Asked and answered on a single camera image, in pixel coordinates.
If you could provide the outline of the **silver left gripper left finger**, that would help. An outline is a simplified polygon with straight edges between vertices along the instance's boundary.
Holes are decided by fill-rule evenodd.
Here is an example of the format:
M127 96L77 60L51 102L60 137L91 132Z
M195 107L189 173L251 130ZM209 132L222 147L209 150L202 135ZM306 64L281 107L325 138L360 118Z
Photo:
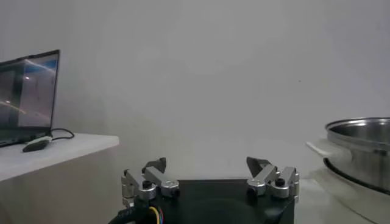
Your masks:
M122 204L125 207L132 207L136 198L150 202L157 198L157 195L179 198L179 181L165 175L166 165L167 160L162 157L147 162L141 172L124 170L121 177Z

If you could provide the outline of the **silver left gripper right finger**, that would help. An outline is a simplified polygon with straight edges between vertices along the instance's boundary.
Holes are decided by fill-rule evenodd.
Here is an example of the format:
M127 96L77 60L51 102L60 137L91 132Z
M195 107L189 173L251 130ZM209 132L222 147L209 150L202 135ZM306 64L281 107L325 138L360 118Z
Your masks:
M266 159L247 157L246 163L252 175L247 179L247 193L252 198L258 198L269 192L277 199L292 197L299 201L299 173L295 167L285 167L279 170Z

